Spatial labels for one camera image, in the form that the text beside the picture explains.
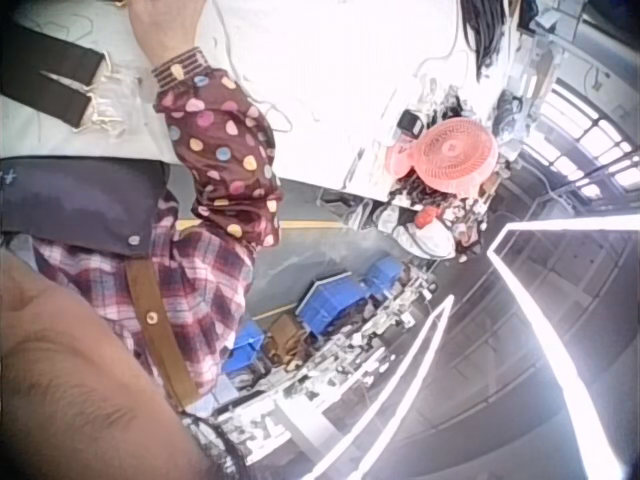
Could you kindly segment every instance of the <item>yellow floor line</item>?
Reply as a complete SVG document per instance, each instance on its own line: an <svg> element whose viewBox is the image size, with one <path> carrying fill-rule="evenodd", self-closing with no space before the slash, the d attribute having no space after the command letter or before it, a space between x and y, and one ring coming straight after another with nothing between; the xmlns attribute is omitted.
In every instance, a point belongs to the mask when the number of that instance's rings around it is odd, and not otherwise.
<svg viewBox="0 0 640 480"><path fill-rule="evenodd" d="M176 228L178 230L184 230L185 228L193 227L198 225L201 220L194 219L185 219L178 220L176 222ZM340 222L329 222L322 220L282 220L280 222L280 227L285 230L295 230L295 229L305 229L305 228L346 228Z"/></svg>
<svg viewBox="0 0 640 480"><path fill-rule="evenodd" d="M291 310L296 305L298 305L298 304L297 303L292 303L291 305L285 305L284 307L276 308L274 310L270 310L270 311L268 311L266 313L261 313L260 315L256 315L255 317L251 317L251 318L253 320L260 320L261 318L267 318L267 317L270 317L271 315L275 315L276 313L280 313L280 312L285 312L287 310Z"/></svg>

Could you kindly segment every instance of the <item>strap button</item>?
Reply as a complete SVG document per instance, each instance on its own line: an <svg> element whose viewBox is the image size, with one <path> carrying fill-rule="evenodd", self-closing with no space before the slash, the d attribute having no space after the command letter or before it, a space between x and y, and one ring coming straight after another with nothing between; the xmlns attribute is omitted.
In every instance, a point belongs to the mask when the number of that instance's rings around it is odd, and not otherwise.
<svg viewBox="0 0 640 480"><path fill-rule="evenodd" d="M156 312L147 313L147 323L149 325L155 325L158 323L158 314Z"/></svg>

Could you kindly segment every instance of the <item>gray floor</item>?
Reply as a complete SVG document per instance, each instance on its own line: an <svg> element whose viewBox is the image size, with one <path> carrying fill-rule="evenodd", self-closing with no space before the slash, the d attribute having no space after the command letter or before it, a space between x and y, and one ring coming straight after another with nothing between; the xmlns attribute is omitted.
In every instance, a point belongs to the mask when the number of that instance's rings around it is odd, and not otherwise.
<svg viewBox="0 0 640 480"><path fill-rule="evenodd" d="M180 217L193 218L191 175L183 167L171 171L169 188L180 202ZM284 201L280 220L325 220L337 218L316 205L319 188L283 180ZM259 252L253 285L247 296L247 313L258 316L298 302L316 279L351 271L362 276L385 255L405 258L397 243L379 233L344 229L286 229L280 245Z"/></svg>

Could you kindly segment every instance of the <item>maroon polka dot sleeve cover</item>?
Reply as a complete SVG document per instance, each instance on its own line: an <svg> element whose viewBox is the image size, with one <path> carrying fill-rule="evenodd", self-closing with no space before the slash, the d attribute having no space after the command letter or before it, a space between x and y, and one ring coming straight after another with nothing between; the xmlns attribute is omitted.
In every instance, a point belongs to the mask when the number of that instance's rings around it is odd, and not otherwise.
<svg viewBox="0 0 640 480"><path fill-rule="evenodd" d="M194 215L249 247L278 244L282 193L264 115L197 48L154 75L160 86L156 111L165 114L175 152L194 178Z"/></svg>

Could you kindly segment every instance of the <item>blue plastic crate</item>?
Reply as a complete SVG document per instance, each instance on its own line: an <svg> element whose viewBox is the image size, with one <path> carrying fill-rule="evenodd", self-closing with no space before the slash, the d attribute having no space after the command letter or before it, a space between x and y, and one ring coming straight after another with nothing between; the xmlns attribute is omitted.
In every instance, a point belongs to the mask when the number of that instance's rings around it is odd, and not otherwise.
<svg viewBox="0 0 640 480"><path fill-rule="evenodd" d="M229 358L222 366L223 373L236 372L251 365L262 347L265 333L253 320L249 320L236 336Z"/></svg>
<svg viewBox="0 0 640 480"><path fill-rule="evenodd" d="M393 287L402 274L404 265L395 257L384 257L369 268L365 282L371 293L379 295Z"/></svg>
<svg viewBox="0 0 640 480"><path fill-rule="evenodd" d="M315 335L322 335L347 308L368 296L350 273L314 282L296 314Z"/></svg>

